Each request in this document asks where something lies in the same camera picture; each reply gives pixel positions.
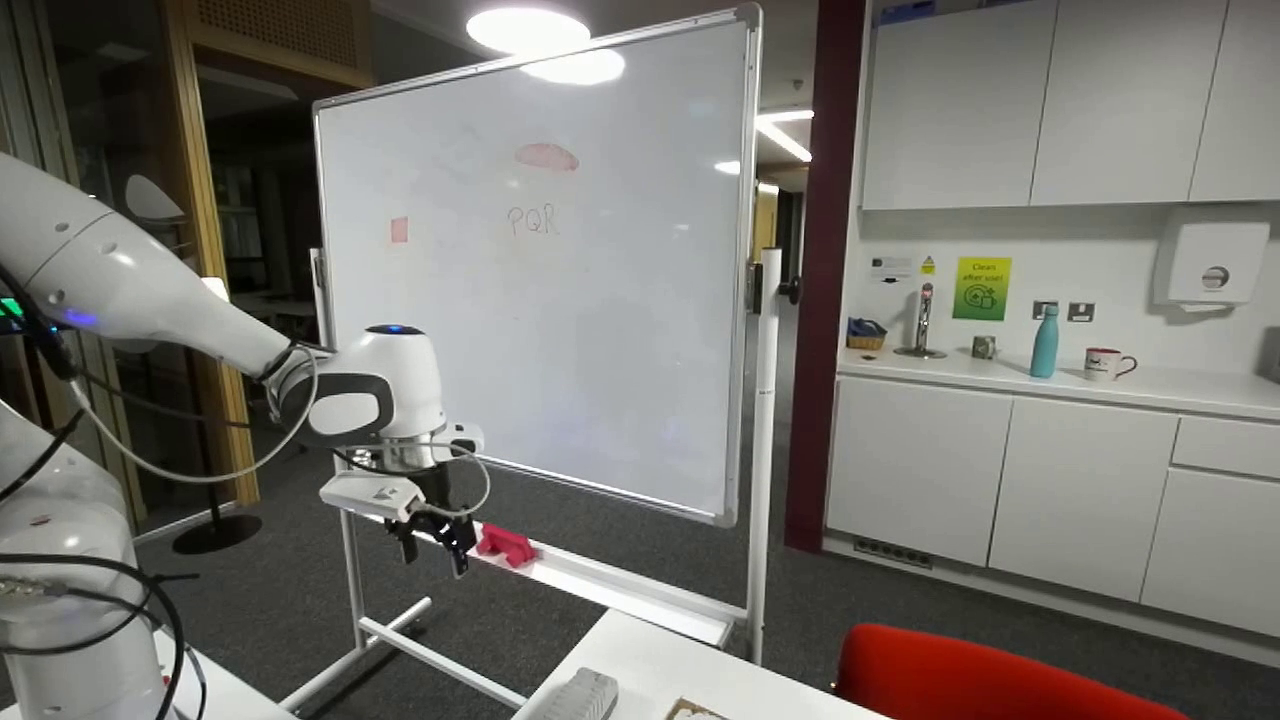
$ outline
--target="white table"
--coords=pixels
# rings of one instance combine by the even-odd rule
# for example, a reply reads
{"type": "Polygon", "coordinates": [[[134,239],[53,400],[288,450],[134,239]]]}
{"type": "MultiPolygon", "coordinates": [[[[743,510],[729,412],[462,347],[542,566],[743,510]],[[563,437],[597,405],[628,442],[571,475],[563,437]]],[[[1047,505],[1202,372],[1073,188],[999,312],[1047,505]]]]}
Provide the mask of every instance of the white table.
{"type": "MultiPolygon", "coordinates": [[[[157,651],[158,662],[166,673],[171,662],[171,641],[163,633],[157,633],[157,651]]],[[[280,705],[271,705],[264,692],[247,689],[241,674],[225,673],[219,662],[213,662],[208,657],[201,657],[203,678],[208,678],[208,709],[203,720],[296,720],[293,712],[284,712],[280,705]]],[[[184,674],[174,684],[171,705],[184,716],[195,716],[201,705],[201,684],[195,684],[195,669],[193,657],[184,662],[184,674]]]]}
{"type": "Polygon", "coordinates": [[[597,669],[618,684],[610,720],[668,720],[676,699],[690,699],[729,720],[884,720],[878,712],[856,709],[623,611],[604,611],[533,692],[526,709],[535,709],[557,684],[569,684],[574,669],[597,669]]]}

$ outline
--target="white robotic arm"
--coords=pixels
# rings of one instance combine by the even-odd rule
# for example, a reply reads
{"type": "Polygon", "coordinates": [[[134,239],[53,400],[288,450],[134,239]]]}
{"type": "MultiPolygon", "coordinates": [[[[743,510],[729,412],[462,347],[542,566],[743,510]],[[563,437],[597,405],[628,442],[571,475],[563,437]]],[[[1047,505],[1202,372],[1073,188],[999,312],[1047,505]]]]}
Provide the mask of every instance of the white robotic arm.
{"type": "MultiPolygon", "coordinates": [[[[438,485],[438,468],[450,454],[476,450],[481,437],[467,425],[444,419],[438,366],[426,337],[385,324],[337,354],[298,347],[208,292],[163,243],[99,198],[4,150],[0,285],[22,302],[28,337],[53,372],[72,384],[80,405],[75,366],[54,340],[61,328],[102,340],[166,340],[228,361],[266,389],[271,408],[306,412],[313,430],[348,450],[348,470],[320,493],[326,505],[377,510],[398,532],[430,529],[456,550],[456,564],[462,564],[467,510],[438,506],[444,499],[430,499],[426,487],[438,485]]],[[[131,564],[123,499],[80,450],[61,448],[14,487],[13,475],[31,459],[31,450],[20,448],[31,448],[31,437],[48,439],[0,405],[4,646],[102,633],[121,620],[121,603],[139,598],[134,587],[110,587],[121,575],[93,564],[14,564],[14,554],[31,550],[131,564]],[[121,603],[83,598],[83,593],[110,593],[121,603]]],[[[158,673],[139,622],[83,651],[36,659],[4,651],[4,659],[22,720],[139,720],[157,712],[158,673]]]]}

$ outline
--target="red object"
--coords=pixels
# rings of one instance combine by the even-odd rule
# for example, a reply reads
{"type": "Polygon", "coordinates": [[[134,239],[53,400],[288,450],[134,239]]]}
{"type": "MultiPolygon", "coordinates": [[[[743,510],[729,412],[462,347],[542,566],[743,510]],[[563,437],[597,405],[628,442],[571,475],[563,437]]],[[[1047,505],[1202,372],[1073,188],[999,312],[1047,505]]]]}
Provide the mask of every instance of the red object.
{"type": "Polygon", "coordinates": [[[836,697],[892,720],[1184,720],[1184,712],[999,646],[860,622],[836,697]]]}
{"type": "Polygon", "coordinates": [[[393,215],[393,243],[408,243],[408,215],[393,215]]]}
{"type": "Polygon", "coordinates": [[[512,529],[495,529],[495,524],[484,524],[476,550],[504,554],[506,566],[524,566],[535,561],[535,548],[526,544],[526,535],[518,535],[512,529]]]}

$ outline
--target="blue bottle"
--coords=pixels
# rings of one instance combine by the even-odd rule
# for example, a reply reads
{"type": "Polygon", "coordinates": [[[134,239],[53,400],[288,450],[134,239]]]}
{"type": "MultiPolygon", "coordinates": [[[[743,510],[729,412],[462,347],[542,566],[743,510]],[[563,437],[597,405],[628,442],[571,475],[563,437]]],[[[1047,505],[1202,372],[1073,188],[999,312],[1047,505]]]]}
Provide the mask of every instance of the blue bottle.
{"type": "Polygon", "coordinates": [[[1032,343],[1032,377],[1047,378],[1057,372],[1057,302],[1044,309],[1036,343],[1032,343]]]}

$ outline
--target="white cabinet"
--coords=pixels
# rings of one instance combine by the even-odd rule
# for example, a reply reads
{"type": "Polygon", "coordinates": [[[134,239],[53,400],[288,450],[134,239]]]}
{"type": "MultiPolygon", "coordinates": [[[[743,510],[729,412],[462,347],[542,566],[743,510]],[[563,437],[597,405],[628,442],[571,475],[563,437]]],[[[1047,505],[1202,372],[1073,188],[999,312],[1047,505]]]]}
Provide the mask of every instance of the white cabinet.
{"type": "Polygon", "coordinates": [[[1280,198],[1275,0],[1233,0],[1193,198],[1280,198]]]}
{"type": "Polygon", "coordinates": [[[1280,425],[1184,414],[1173,465],[1280,481],[1280,425]]]}
{"type": "Polygon", "coordinates": [[[1057,0],[877,29],[864,207],[1027,204],[1057,0]]]}
{"type": "Polygon", "coordinates": [[[1145,603],[1280,636],[1280,485],[1173,468],[1145,603]]]}
{"type": "Polygon", "coordinates": [[[1134,598],[1176,414],[1015,400],[992,566],[1134,598]]]}
{"type": "Polygon", "coordinates": [[[826,529],[988,561],[1006,397],[836,378],[826,529]]]}
{"type": "Polygon", "coordinates": [[[1189,198],[1222,0],[1060,0],[1032,204],[1189,198]]]}

